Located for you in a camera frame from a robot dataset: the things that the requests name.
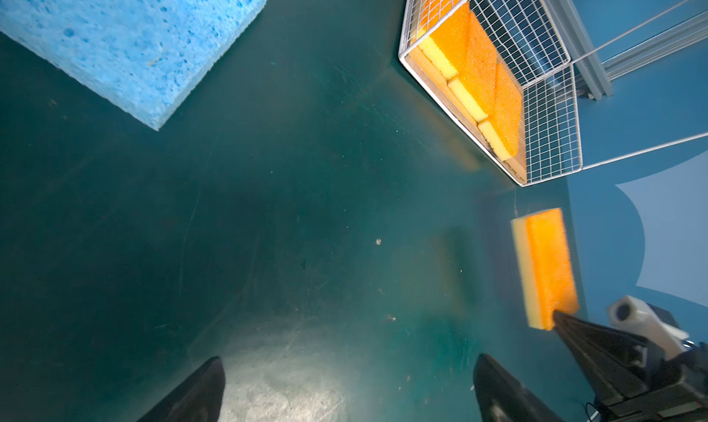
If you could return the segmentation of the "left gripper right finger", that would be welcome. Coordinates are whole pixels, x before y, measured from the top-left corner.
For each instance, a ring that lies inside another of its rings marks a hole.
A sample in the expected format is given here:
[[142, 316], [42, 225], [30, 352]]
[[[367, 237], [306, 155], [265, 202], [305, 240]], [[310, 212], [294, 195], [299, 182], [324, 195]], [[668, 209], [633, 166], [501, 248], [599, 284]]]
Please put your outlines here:
[[562, 421], [490, 355], [478, 357], [473, 381], [484, 422]]

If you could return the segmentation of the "orange sponge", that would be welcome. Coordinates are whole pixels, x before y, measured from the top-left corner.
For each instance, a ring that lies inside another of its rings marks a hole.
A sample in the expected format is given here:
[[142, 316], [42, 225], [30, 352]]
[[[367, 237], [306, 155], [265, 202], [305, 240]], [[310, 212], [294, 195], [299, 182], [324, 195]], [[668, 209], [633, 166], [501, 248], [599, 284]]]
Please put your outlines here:
[[425, 38], [419, 48], [446, 81], [456, 77], [466, 64], [468, 4], [464, 0], [423, 0], [417, 36], [424, 35], [459, 2], [462, 5]]
[[562, 210], [518, 217], [511, 226], [528, 326], [551, 331], [555, 311], [580, 309]]
[[468, 41], [461, 72], [447, 85], [477, 122], [487, 119], [495, 98], [497, 51], [473, 12], [468, 14]]
[[510, 160], [519, 149], [519, 125], [523, 97], [505, 66], [498, 63], [495, 77], [495, 96], [492, 113], [479, 124], [479, 130], [501, 161]]

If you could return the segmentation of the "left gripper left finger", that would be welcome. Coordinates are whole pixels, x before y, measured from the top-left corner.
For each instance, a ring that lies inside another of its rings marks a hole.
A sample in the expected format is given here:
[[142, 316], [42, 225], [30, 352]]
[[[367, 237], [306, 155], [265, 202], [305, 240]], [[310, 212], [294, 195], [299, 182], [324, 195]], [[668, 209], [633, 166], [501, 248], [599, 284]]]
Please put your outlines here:
[[138, 421], [217, 422], [225, 385], [222, 359], [212, 357]]

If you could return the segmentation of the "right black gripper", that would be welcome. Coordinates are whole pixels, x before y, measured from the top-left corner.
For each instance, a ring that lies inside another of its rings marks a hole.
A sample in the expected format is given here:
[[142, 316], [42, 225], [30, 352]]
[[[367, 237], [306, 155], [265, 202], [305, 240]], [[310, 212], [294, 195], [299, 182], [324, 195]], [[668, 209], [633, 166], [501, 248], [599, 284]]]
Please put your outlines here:
[[650, 388], [650, 341], [562, 311], [554, 330], [595, 391], [602, 421], [706, 421], [707, 345], [664, 362]]

